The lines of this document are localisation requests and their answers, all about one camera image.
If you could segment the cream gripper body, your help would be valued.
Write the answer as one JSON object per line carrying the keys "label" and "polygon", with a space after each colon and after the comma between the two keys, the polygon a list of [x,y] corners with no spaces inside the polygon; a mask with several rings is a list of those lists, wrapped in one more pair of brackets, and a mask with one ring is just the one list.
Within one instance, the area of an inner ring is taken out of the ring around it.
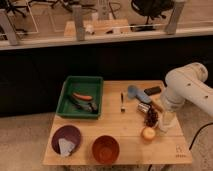
{"label": "cream gripper body", "polygon": [[175,112],[164,111],[160,114],[158,119],[158,127],[161,131],[167,132],[175,125]]}

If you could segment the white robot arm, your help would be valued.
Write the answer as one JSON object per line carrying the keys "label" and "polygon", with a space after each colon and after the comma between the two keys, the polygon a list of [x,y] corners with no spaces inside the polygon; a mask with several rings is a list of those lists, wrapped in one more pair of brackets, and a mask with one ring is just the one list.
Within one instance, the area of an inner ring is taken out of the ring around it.
{"label": "white robot arm", "polygon": [[175,112],[186,100],[192,102],[213,117],[213,88],[205,84],[208,70],[198,62],[190,63],[169,71],[165,76],[166,88],[159,102],[163,112],[158,127],[167,132],[175,125]]}

